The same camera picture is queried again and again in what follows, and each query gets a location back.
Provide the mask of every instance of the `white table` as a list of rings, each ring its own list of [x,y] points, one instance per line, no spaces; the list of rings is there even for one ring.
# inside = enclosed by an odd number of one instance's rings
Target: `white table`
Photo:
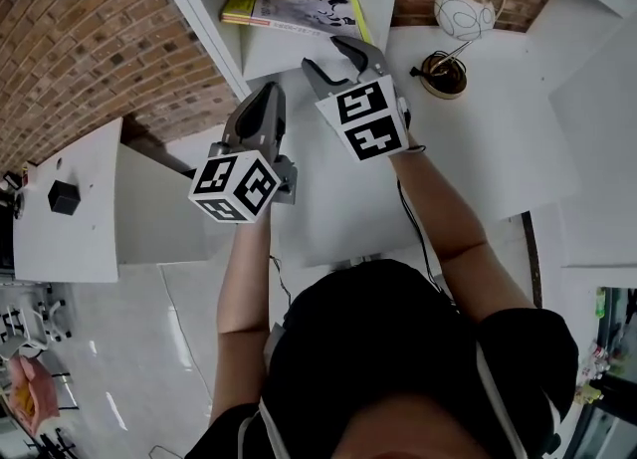
[[[387,61],[409,100],[411,131],[487,224],[573,193],[578,178],[539,77],[526,72],[524,36],[493,32],[462,57],[469,85],[443,101],[409,76],[412,66],[457,42],[439,29],[392,29]],[[333,78],[355,77],[343,62]],[[316,109],[301,70],[281,74],[288,100],[282,153],[299,168],[297,204],[277,206],[286,256],[306,266],[387,252],[417,242],[387,159],[355,163]]]
[[[16,278],[116,282],[119,264],[207,259],[190,180],[120,144],[120,132],[116,119],[38,166],[14,221]],[[79,187],[73,216],[51,211],[56,179]]]

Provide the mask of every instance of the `forearm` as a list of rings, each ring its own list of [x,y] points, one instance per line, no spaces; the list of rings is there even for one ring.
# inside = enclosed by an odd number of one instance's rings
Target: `forearm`
[[[401,152],[391,163],[441,263],[487,242],[476,214],[425,154]]]
[[[240,224],[217,306],[217,332],[266,332],[269,322],[270,210]]]

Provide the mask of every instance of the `black sleeve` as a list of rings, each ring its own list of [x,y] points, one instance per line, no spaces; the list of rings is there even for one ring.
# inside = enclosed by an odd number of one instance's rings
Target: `black sleeve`
[[[236,459],[239,427],[258,410],[259,404],[242,404],[228,409],[212,423],[186,459]]]
[[[578,351],[564,319],[551,311],[510,309],[478,326],[478,341],[527,453],[541,456],[575,394]]]

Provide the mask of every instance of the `magazine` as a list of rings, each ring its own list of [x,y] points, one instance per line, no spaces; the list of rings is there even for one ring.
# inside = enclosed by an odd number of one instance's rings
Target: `magazine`
[[[358,0],[228,0],[221,20],[307,36],[351,36],[372,43]]]

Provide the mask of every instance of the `gray floor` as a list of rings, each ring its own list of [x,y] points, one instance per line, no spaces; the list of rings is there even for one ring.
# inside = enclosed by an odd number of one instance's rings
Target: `gray floor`
[[[489,228],[499,258],[531,296],[531,273],[522,221]],[[215,308],[230,253],[218,238],[209,262],[126,266],[118,284],[72,284],[56,288],[69,302],[74,336],[41,358],[52,370],[71,373],[61,386],[81,410],[65,412],[45,429],[62,426],[92,459],[139,459],[155,445],[184,456],[206,428],[214,383]],[[277,253],[276,242],[273,252]],[[420,248],[387,257],[424,270]],[[293,296],[328,271],[286,264],[283,278]],[[434,273],[439,269],[434,263]],[[0,305],[15,297],[0,292]],[[287,299],[271,270],[271,315],[279,321]],[[161,450],[153,458],[169,458]]]

